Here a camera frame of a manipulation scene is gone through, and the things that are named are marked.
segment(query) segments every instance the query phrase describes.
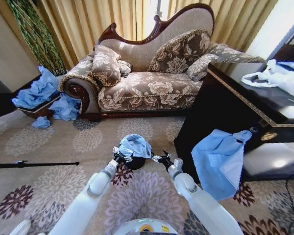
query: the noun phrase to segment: floral upholstery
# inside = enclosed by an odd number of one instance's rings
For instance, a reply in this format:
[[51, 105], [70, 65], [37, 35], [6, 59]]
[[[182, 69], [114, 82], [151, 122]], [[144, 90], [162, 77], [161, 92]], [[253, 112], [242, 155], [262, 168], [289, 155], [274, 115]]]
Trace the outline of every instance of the floral upholstery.
[[265, 63], [261, 57], [254, 57], [230, 48], [226, 44], [212, 43], [207, 53], [196, 60], [187, 69], [188, 76], [195, 82], [207, 75], [208, 65], [211, 62], [223, 63]]
[[127, 77], [131, 72], [131, 64], [123, 60], [118, 60], [118, 64], [120, 66], [121, 77]]
[[100, 91], [102, 84], [97, 80], [94, 79], [93, 77], [89, 76], [89, 73], [91, 72], [91, 68], [93, 65], [93, 59], [94, 59], [94, 52], [92, 51], [88, 55], [86, 55], [84, 58], [82, 58], [79, 63], [73, 67], [60, 81], [58, 90], [63, 91], [64, 89], [64, 84], [66, 81], [68, 81], [71, 78], [79, 78], [83, 79], [86, 81], [89, 81], [92, 83], [98, 92]]
[[121, 73], [118, 60], [121, 57], [112, 49], [102, 46], [95, 46], [93, 66], [89, 75], [99, 80], [104, 86], [112, 87], [120, 82]]
[[98, 94], [103, 111], [164, 110], [190, 108], [202, 82], [187, 74], [132, 72]]
[[212, 43], [207, 53], [218, 56], [218, 62], [224, 63], [266, 63], [266, 60], [259, 56], [251, 56], [244, 52], [230, 48], [226, 44]]
[[208, 65], [211, 62], [216, 62], [218, 56], [213, 54], [204, 54], [198, 60], [196, 60], [189, 68], [187, 69], [187, 75], [194, 82], [200, 81], [204, 76], [207, 75]]
[[161, 46], [148, 71], [182, 73], [208, 49], [210, 35], [203, 29], [183, 33]]

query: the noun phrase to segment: floral carpet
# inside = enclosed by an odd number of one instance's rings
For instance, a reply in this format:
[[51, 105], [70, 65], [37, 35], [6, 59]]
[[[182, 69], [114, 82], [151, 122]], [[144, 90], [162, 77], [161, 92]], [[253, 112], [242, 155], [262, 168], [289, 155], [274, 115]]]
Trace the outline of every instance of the floral carpet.
[[[50, 231], [92, 174], [112, 159], [113, 146], [127, 134], [142, 135], [154, 153], [166, 150], [176, 156], [173, 140], [183, 120], [51, 120], [51, 127], [34, 129], [30, 126], [33, 119], [20, 111], [0, 117], [0, 163], [80, 161], [79, 166], [0, 169], [0, 235], [8, 235], [24, 219], [32, 221], [30, 235]], [[294, 199], [294, 180], [289, 189]], [[233, 198], [220, 203], [245, 235], [294, 234], [294, 213], [285, 181], [242, 183]], [[120, 165], [85, 234], [110, 235], [123, 222], [144, 217], [166, 220], [180, 234], [208, 234], [186, 200], [176, 193], [165, 168], [152, 161], [134, 171]]]

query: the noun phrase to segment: throw pillow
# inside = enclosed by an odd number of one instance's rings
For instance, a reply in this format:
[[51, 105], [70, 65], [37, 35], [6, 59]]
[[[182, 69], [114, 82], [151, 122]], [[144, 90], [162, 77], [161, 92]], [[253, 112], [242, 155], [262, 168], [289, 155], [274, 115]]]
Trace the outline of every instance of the throw pillow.
[[223, 63], [266, 63], [266, 60], [259, 56], [248, 55], [230, 48], [227, 44], [213, 43], [207, 53], [218, 56], [218, 62]]
[[161, 46], [153, 57], [148, 71], [183, 73], [208, 49], [210, 35], [195, 29], [183, 33]]
[[121, 77], [127, 77], [131, 72], [131, 64], [124, 60], [118, 60], [118, 64], [120, 66]]
[[121, 80], [118, 63], [120, 59], [120, 55], [112, 49], [96, 45], [93, 66], [89, 75], [99, 80], [105, 87], [115, 86]]
[[207, 68], [210, 62], [217, 62], [218, 56], [213, 54], [204, 54], [198, 60], [196, 60], [187, 69], [187, 75], [194, 81], [200, 81], [207, 75]]

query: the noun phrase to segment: basket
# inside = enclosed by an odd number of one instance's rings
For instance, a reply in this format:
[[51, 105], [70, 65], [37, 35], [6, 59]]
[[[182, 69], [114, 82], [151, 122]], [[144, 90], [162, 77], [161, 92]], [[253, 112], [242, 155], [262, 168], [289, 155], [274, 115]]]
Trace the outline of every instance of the basket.
[[34, 119], [38, 117], [43, 117], [43, 116], [47, 116], [47, 118], [50, 118], [53, 115], [53, 110], [49, 110], [48, 108], [52, 105], [54, 101], [58, 100], [59, 98], [60, 98], [60, 94], [53, 95], [50, 101], [41, 103], [34, 109], [26, 109], [26, 108], [20, 108], [20, 107], [16, 107], [16, 108], [21, 110], [27, 116]]

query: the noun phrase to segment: patterned rug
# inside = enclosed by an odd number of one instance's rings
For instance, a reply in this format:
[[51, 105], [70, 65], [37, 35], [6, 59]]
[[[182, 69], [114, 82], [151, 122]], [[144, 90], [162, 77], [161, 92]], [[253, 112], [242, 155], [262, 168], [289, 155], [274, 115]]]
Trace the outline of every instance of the patterned rug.
[[[32, 221], [30, 235], [50, 231], [92, 174], [112, 159], [113, 146], [127, 134], [142, 135], [155, 153], [166, 150], [176, 156], [172, 141], [183, 120], [52, 120], [51, 127], [39, 130], [30, 126], [33, 119], [19, 111], [0, 117], [0, 163], [80, 161], [79, 166], [0, 169], [0, 235], [8, 235], [24, 219]], [[294, 198], [294, 181], [289, 188]], [[245, 235], [286, 235], [291, 223], [294, 234], [285, 181], [243, 183], [234, 198], [221, 204]], [[86, 234], [110, 235], [123, 222], [144, 217], [166, 220], [180, 234], [208, 234], [186, 200], [176, 193], [164, 167], [152, 161], [136, 171], [119, 167]]]

